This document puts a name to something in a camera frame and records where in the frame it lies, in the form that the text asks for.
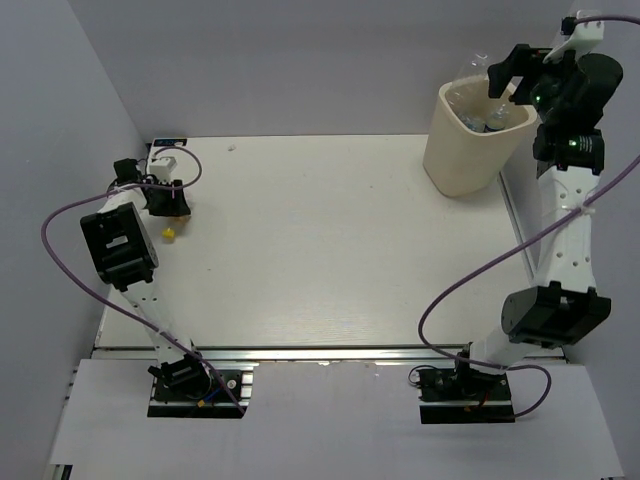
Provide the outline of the small clear bottle yellow cap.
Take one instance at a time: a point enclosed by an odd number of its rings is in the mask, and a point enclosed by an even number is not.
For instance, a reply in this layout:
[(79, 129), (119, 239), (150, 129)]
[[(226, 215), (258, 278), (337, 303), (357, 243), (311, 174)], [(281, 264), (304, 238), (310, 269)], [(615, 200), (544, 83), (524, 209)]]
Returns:
[(173, 243), (186, 231), (190, 219), (190, 215), (167, 217), (161, 231), (163, 240), (168, 243)]

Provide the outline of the clear crushed bottle white cap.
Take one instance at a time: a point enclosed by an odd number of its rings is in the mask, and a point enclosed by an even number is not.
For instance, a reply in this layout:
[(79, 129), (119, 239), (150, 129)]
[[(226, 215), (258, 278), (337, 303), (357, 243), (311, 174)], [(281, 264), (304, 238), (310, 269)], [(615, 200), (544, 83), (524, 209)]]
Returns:
[(475, 52), (467, 56), (451, 84), (450, 94), (455, 103), (472, 99), (484, 84), (490, 64), (491, 56), (486, 52)]

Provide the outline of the clear bottle blue label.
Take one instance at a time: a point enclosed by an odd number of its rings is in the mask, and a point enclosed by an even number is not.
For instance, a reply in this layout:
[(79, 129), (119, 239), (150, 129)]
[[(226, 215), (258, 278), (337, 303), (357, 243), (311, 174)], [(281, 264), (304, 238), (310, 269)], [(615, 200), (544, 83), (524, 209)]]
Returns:
[(494, 108), (485, 120), (484, 132), (494, 133), (503, 131), (508, 127), (510, 119), (510, 107), (507, 104), (501, 104)]

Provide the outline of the large clear bottle blue cap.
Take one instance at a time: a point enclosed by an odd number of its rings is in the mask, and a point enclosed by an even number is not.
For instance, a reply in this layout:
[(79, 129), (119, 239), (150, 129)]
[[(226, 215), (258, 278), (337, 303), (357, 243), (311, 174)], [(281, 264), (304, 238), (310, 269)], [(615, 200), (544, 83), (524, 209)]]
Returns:
[(463, 112), (459, 115), (460, 121), (471, 131), (484, 133), (486, 130), (485, 118), (474, 112)]

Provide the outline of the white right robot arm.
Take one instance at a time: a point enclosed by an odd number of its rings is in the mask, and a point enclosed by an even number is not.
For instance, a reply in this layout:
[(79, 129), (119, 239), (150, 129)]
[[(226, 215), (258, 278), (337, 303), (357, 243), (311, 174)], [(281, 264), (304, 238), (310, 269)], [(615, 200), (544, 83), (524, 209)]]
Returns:
[(541, 123), (533, 142), (541, 194), (540, 244), (530, 288), (504, 301), (501, 323), (471, 343), (451, 374), (453, 390), (477, 397), (498, 381), (499, 371), (542, 349), (573, 345), (611, 313), (611, 301), (597, 292), (591, 264), (591, 214), (586, 202), (604, 170), (605, 142), (597, 124), (623, 79), (613, 58), (567, 50), (556, 60), (548, 48), (516, 45), (489, 67), (489, 95), (500, 96), (520, 80), (510, 101), (531, 105)]

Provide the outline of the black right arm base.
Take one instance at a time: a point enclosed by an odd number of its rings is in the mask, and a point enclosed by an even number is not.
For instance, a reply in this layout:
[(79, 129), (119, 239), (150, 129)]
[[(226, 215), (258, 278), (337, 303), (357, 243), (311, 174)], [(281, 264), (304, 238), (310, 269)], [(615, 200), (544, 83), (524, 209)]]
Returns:
[(408, 382), (419, 391), (423, 425), (515, 422), (505, 374), (484, 374), (460, 362), (453, 368), (419, 365), (410, 370)]

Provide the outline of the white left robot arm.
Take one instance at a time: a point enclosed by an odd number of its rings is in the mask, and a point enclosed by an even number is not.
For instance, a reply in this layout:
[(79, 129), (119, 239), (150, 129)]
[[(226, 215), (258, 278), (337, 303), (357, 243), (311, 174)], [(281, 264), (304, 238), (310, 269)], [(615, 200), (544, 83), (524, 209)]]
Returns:
[(145, 206), (140, 188), (120, 187), (97, 212), (82, 217), (80, 227), (100, 279), (142, 319), (156, 355), (149, 372), (172, 393), (199, 400), (209, 392), (212, 377), (193, 357), (197, 349), (154, 279), (159, 257), (140, 217)]

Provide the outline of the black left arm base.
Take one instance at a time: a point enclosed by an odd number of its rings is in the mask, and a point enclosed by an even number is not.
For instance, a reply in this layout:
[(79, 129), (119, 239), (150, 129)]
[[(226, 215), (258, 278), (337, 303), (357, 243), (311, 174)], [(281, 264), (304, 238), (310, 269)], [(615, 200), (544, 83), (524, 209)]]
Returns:
[[(224, 385), (243, 409), (248, 408), (253, 384), (253, 371), (231, 368), (219, 371)], [(194, 394), (174, 392), (161, 380), (152, 385), (147, 408), (148, 418), (164, 419), (241, 419), (244, 416), (216, 379), (201, 383)]]

